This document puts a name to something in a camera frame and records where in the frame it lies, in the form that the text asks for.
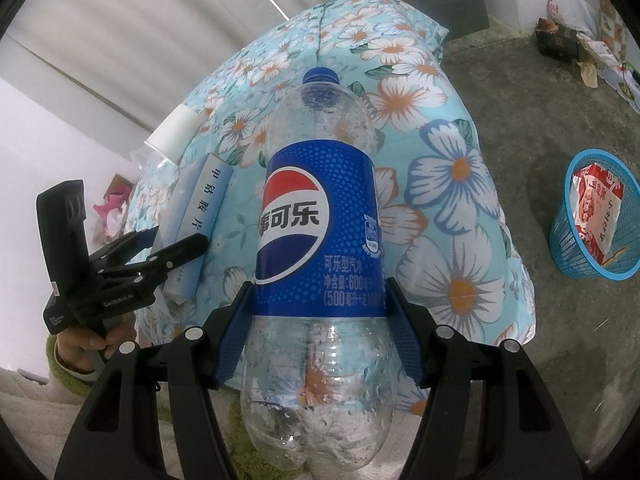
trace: red snack bag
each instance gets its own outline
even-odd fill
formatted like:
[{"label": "red snack bag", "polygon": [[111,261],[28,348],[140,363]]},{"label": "red snack bag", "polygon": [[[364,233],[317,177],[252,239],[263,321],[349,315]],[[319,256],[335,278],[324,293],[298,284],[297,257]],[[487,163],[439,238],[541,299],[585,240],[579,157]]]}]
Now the red snack bag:
[{"label": "red snack bag", "polygon": [[599,263],[611,249],[625,185],[597,162],[574,174],[570,202],[575,227]]}]

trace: white curtain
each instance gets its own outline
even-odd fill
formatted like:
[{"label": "white curtain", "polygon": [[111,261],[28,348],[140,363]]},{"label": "white curtain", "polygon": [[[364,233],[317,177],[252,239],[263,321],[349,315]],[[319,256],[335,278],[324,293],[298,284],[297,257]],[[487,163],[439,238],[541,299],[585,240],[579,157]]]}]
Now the white curtain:
[{"label": "white curtain", "polygon": [[226,58],[328,1],[27,0],[8,35],[151,131]]}]

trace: pepsi logo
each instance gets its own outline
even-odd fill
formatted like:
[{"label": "pepsi logo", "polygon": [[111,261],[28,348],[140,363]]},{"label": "pepsi logo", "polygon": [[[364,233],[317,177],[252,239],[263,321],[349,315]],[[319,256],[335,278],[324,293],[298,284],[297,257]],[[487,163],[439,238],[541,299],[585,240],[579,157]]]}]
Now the pepsi logo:
[{"label": "pepsi logo", "polygon": [[308,171],[286,166],[264,185],[255,283],[289,276],[316,253],[329,227],[329,201]]}]

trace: concrete floor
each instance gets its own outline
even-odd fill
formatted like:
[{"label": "concrete floor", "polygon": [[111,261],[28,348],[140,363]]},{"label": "concrete floor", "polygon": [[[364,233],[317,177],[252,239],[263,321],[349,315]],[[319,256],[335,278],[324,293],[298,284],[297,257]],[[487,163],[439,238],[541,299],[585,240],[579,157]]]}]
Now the concrete floor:
[{"label": "concrete floor", "polygon": [[535,285],[538,328],[526,351],[594,467],[640,403],[640,273],[626,282],[566,278],[546,238],[575,153],[607,150],[640,175],[640,116],[602,79],[587,88],[577,66],[495,23],[445,53]]}]

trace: blue plastic basket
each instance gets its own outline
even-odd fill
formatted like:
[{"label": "blue plastic basket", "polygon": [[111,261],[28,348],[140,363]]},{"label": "blue plastic basket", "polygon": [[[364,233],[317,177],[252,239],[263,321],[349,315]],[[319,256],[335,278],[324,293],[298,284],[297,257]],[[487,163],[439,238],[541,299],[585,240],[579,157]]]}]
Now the blue plastic basket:
[{"label": "blue plastic basket", "polygon": [[[610,254],[623,248],[625,251],[604,267],[596,262],[580,240],[569,203],[572,176],[593,162],[613,172],[625,185]],[[564,177],[564,202],[551,225],[549,249],[556,267],[571,278],[604,276],[621,281],[633,276],[640,268],[640,186],[617,157],[602,150],[585,150],[574,156]]]}]

